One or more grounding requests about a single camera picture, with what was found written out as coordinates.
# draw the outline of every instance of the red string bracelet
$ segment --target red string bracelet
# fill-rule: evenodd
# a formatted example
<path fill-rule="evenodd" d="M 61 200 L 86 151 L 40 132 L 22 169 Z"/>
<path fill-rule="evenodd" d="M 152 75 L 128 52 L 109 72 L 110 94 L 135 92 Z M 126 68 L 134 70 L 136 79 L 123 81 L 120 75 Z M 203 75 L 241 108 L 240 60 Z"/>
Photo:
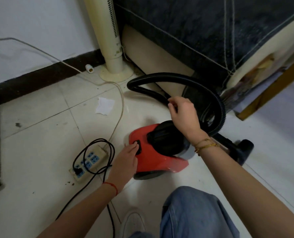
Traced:
<path fill-rule="evenodd" d="M 116 185 L 109 183 L 109 182 L 104 182 L 103 184 L 109 184 L 109 185 L 113 186 L 116 190 L 116 196 L 118 195 L 118 189 L 117 189 Z"/>

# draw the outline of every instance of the white shoe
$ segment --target white shoe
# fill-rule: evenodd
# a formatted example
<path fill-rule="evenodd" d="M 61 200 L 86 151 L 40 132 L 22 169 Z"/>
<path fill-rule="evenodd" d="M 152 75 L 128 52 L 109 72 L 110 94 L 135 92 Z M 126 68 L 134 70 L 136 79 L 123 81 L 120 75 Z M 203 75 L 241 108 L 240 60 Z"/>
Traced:
<path fill-rule="evenodd" d="M 126 215 L 121 223 L 121 231 L 119 238 L 128 238 L 133 233 L 140 231 L 145 232 L 145 219 L 142 211 L 139 209 L 132 209 Z"/>

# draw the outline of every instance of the white paper scrap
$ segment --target white paper scrap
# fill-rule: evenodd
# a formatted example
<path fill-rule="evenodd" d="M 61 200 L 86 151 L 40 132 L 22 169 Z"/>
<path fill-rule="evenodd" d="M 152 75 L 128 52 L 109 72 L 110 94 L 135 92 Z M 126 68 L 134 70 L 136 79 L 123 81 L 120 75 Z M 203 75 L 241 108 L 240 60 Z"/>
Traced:
<path fill-rule="evenodd" d="M 107 98 L 98 98 L 98 106 L 96 108 L 96 114 L 109 115 L 114 107 L 115 100 Z"/>

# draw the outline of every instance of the vacuum cleaner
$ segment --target vacuum cleaner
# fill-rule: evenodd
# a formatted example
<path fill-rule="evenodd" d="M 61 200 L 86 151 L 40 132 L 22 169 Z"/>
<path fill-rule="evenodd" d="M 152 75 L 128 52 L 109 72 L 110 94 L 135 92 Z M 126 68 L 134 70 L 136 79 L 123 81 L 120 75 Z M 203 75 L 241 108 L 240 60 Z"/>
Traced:
<path fill-rule="evenodd" d="M 226 113 L 223 101 L 214 88 L 198 79 L 175 73 L 154 73 L 137 77 L 127 83 L 127 88 L 153 97 L 167 106 L 169 94 L 164 92 L 162 95 L 140 87 L 156 82 L 183 84 L 196 89 L 205 96 L 209 100 L 209 108 L 202 113 L 199 113 L 199 109 L 196 108 L 198 117 L 201 117 L 199 118 L 201 129 L 217 141 L 237 163 L 240 165 L 245 163 L 254 144 L 249 140 L 242 140 L 235 144 L 218 133 L 225 122 Z M 137 180 L 151 179 L 165 172 L 180 172 L 189 165 L 188 160 L 195 154 L 195 148 L 171 120 L 134 130 L 129 135 L 129 144 L 135 141 L 139 144 L 139 150 L 136 153 L 137 172 L 134 175 L 134 179 Z"/>

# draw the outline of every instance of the power strip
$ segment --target power strip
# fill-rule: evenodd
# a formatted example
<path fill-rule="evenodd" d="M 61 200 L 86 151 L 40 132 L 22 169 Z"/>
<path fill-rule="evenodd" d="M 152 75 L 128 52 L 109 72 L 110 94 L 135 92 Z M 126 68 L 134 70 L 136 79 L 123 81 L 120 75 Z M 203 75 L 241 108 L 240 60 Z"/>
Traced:
<path fill-rule="evenodd" d="M 101 147 L 96 145 L 92 151 L 85 156 L 85 164 L 83 163 L 83 157 L 79 163 L 75 163 L 75 168 L 81 168 L 82 172 L 77 175 L 73 168 L 69 169 L 69 172 L 76 181 L 82 182 L 90 175 L 90 173 L 85 169 L 85 165 L 90 171 L 96 172 L 96 169 L 99 167 L 102 161 L 106 159 L 106 157 L 107 153 Z"/>

